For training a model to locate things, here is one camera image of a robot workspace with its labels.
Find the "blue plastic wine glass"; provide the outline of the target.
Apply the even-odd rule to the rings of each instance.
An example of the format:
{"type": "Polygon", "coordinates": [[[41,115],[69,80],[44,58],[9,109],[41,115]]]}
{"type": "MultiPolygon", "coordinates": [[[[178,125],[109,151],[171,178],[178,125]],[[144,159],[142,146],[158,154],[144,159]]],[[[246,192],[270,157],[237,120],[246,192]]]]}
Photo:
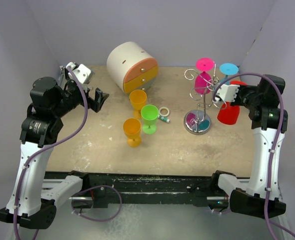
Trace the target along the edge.
{"type": "Polygon", "coordinates": [[[223,80],[226,80],[229,76],[235,75],[239,72],[239,68],[233,64],[233,63],[223,63],[222,65],[219,66],[219,71],[225,75],[224,78],[219,79],[216,76],[216,63],[212,62],[210,65],[212,68],[214,68],[213,70],[213,76],[212,76],[212,80],[210,81],[210,84],[212,86],[216,86],[218,83],[221,83],[223,80]]]}

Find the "red plastic wine glass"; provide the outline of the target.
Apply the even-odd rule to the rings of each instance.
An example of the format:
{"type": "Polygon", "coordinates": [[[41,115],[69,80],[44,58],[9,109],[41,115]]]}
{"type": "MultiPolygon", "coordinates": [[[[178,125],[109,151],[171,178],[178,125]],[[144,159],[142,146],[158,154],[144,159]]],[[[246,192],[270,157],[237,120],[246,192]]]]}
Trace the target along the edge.
{"type": "MultiPolygon", "coordinates": [[[[233,80],[230,82],[230,85],[246,85],[246,83],[233,80]]],[[[217,115],[217,120],[226,125],[234,125],[238,120],[239,114],[239,106],[231,106],[231,102],[223,101],[223,105],[217,115]]]]}

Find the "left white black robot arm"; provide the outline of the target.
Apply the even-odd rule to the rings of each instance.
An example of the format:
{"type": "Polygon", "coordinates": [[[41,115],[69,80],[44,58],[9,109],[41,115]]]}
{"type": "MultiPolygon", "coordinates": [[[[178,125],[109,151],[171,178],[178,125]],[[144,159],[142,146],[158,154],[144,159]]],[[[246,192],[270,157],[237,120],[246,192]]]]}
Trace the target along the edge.
{"type": "Polygon", "coordinates": [[[11,198],[0,209],[0,221],[31,230],[47,229],[57,209],[72,195],[90,192],[87,173],[71,171],[51,190],[42,193],[47,164],[63,128],[62,117],[87,102],[85,110],[99,112],[109,94],[99,88],[95,97],[80,93],[75,80],[61,88],[52,77],[37,79],[30,91],[32,103],[21,125],[20,164],[11,198]]]}

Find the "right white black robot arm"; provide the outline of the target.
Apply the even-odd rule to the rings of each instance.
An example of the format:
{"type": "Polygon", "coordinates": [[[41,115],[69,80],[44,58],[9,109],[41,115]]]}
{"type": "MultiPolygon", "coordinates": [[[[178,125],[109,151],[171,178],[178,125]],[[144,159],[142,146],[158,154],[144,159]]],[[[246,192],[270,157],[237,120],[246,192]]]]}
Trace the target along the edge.
{"type": "Polygon", "coordinates": [[[248,109],[254,159],[248,184],[232,173],[217,170],[209,188],[216,196],[224,192],[228,195],[233,213],[270,219],[286,212],[278,187],[280,153],[288,127],[288,113],[282,100],[286,82],[270,74],[258,77],[258,85],[227,85],[223,80],[213,91],[214,102],[221,100],[248,109]]]}

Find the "pink plastic wine glass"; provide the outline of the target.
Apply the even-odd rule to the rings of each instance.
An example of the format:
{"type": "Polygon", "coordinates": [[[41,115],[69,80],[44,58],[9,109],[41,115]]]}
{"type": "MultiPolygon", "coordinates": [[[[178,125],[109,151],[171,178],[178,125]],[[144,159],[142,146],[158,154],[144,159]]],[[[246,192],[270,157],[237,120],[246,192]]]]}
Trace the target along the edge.
{"type": "Polygon", "coordinates": [[[200,71],[194,82],[194,90],[198,94],[207,94],[210,92],[208,87],[212,83],[212,77],[208,74],[208,71],[212,70],[215,66],[215,62],[208,57],[200,58],[196,61],[195,67],[200,71]]]}

